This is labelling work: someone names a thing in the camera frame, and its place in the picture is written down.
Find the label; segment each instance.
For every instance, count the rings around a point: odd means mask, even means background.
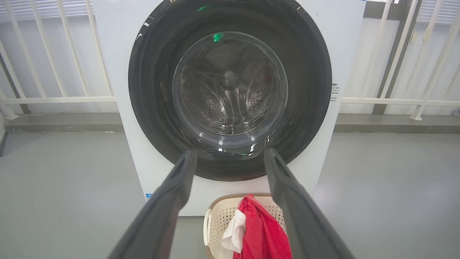
[[[331,102],[337,102],[337,97],[339,95],[340,87],[338,84],[333,83],[332,84],[332,90],[331,90]]]

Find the railing post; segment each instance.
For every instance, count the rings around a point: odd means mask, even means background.
[[[8,58],[8,55],[6,54],[5,47],[3,47],[3,43],[0,41],[0,55],[3,58],[3,61],[5,62],[5,66],[8,71],[5,71],[5,73],[9,73],[11,76],[11,80],[13,81],[14,85],[11,85],[11,87],[16,88],[17,94],[19,95],[20,98],[26,98],[24,95],[23,88],[19,84],[19,81],[17,79],[16,73],[13,70],[13,66],[11,65],[10,59]]]
[[[0,88],[0,109],[5,115],[5,117],[9,120],[16,119],[19,117],[18,115],[14,114],[13,109],[9,105],[6,105],[3,103],[3,101],[6,99],[6,95],[3,92],[2,88]]]
[[[385,32],[386,18],[388,17],[388,12],[390,11],[390,6],[393,0],[386,0],[385,8],[383,9],[382,20],[380,22],[379,32],[377,38],[375,39],[374,49],[372,50],[371,59],[369,61],[368,68],[366,70],[366,75],[364,81],[362,82],[360,96],[365,97],[369,88],[369,79],[371,78],[372,71],[374,70],[375,60],[380,51],[380,45],[382,43],[383,34]]]
[[[35,4],[35,0],[29,0],[29,2],[30,2],[30,7],[32,8],[32,12],[34,13],[35,22],[37,23],[38,31],[40,32],[41,40],[43,42],[43,45],[45,46],[46,54],[48,55],[48,59],[50,60],[51,68],[53,69],[54,76],[56,77],[57,85],[59,86],[59,89],[61,90],[62,96],[67,97],[67,93],[65,91],[65,88],[62,85],[61,78],[58,74],[58,71],[56,70],[54,59],[51,55],[51,51],[50,51],[51,47],[46,38],[45,28],[43,28],[43,23],[41,22],[41,18],[40,18],[40,14],[38,13],[37,5]]]
[[[37,85],[38,91],[40,96],[45,98],[46,94],[41,85],[40,79],[38,78],[37,71],[35,70],[34,63],[32,62],[32,58],[30,57],[29,50],[27,49],[26,42],[21,34],[21,30],[19,29],[19,25],[17,24],[16,17],[14,16],[13,9],[11,8],[11,4],[9,0],[4,0],[5,8],[8,11],[8,15],[10,16],[11,24],[13,25],[14,32],[16,33],[16,37],[19,41],[19,45],[23,50],[23,54],[26,58],[27,65],[29,65],[30,72],[32,73],[32,77],[34,78],[35,84]]]
[[[404,25],[404,29],[402,30],[401,34],[401,39],[399,41],[398,47],[396,49],[395,57],[393,59],[393,62],[390,67],[390,72],[388,73],[387,80],[385,81],[385,86],[383,87],[382,94],[380,95],[380,98],[385,98],[386,97],[386,92],[388,91],[388,88],[390,87],[391,83],[391,78],[393,77],[395,73],[396,66],[398,64],[399,57],[401,56],[402,49],[404,47],[404,43],[406,41],[407,34],[409,32],[409,27],[412,22],[412,18],[414,17],[415,13],[415,8],[417,6],[418,1],[422,0],[412,0],[412,4],[409,9],[409,14],[407,15],[406,23]]]
[[[439,81],[439,77],[441,76],[443,69],[446,65],[446,62],[449,58],[450,51],[454,45],[455,39],[457,38],[458,32],[460,30],[460,10],[457,11],[455,15],[454,21],[450,26],[449,32],[447,34],[447,39],[444,43],[444,46],[439,54],[439,57],[436,61],[433,71],[431,72],[430,79],[428,79],[428,83],[426,84],[425,90],[422,94],[422,100],[424,103],[422,105],[417,105],[417,108],[414,111],[414,114],[410,116],[411,119],[414,120],[422,120],[421,115],[423,110],[428,103],[428,99],[431,96],[437,82]]]
[[[104,71],[104,78],[105,78],[105,81],[107,82],[107,89],[109,90],[109,94],[113,96],[113,91],[112,91],[112,86],[110,85],[109,75],[107,74],[107,69],[105,68],[104,58],[102,57],[102,49],[101,49],[101,43],[99,42],[98,29],[96,28],[96,22],[94,21],[94,17],[92,15],[91,3],[89,2],[89,0],[85,0],[85,4],[86,4],[86,10],[88,11],[89,23],[91,25],[92,33],[94,36],[94,43],[96,44],[96,49],[98,50],[98,54],[99,54],[99,61],[101,62],[102,69]]]
[[[452,77],[452,80],[450,81],[449,87],[447,87],[446,93],[444,94],[443,101],[447,101],[447,99],[450,96],[450,93],[454,89],[455,83],[457,83],[457,80],[460,76],[460,64],[457,66],[457,70],[454,73],[454,76]]]
[[[404,89],[404,92],[402,95],[403,99],[406,98],[409,92],[412,90],[415,79],[418,78],[419,76],[420,66],[422,65],[423,58],[425,57],[426,48],[428,47],[428,41],[431,38],[431,32],[433,31],[433,28],[436,23],[436,19],[439,14],[439,11],[441,10],[442,4],[443,4],[443,0],[437,0],[436,6],[434,8],[430,22],[428,24],[428,27],[426,28],[425,33],[423,34],[422,47],[419,50],[419,54],[414,63],[414,68],[412,69],[412,72],[410,73],[409,80],[407,81],[406,88]]]
[[[81,69],[80,61],[78,60],[77,50],[75,49],[74,40],[72,39],[72,35],[70,33],[69,23],[67,21],[67,17],[65,16],[64,6],[62,5],[62,0],[56,0],[57,7],[59,8],[59,13],[61,14],[61,20],[64,25],[65,35],[67,36],[67,41],[69,42],[70,51],[72,53],[72,57],[74,58],[74,63],[77,68],[78,75],[80,76],[81,84],[83,85],[83,91],[85,92],[86,96],[91,96],[91,92],[88,88],[88,85],[85,80],[85,76],[83,74],[83,70]]]

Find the washing machine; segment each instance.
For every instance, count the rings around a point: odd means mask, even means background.
[[[103,56],[147,200],[198,152],[180,216],[270,192],[275,148],[313,194],[357,50],[361,0],[98,0]]]

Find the gray floor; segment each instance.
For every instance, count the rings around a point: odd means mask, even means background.
[[[334,135],[315,199],[357,259],[458,258],[460,135]],[[0,258],[105,258],[144,204],[123,134],[14,133]],[[180,218],[173,259],[206,258]]]

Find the laundry basket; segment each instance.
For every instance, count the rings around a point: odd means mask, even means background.
[[[223,196],[215,200],[204,216],[203,239],[206,254],[209,259],[225,259],[227,251],[220,244],[220,239],[230,220],[238,208],[238,204],[248,194]],[[271,198],[270,194],[253,194],[265,209],[276,219],[286,233],[284,216],[281,208]]]

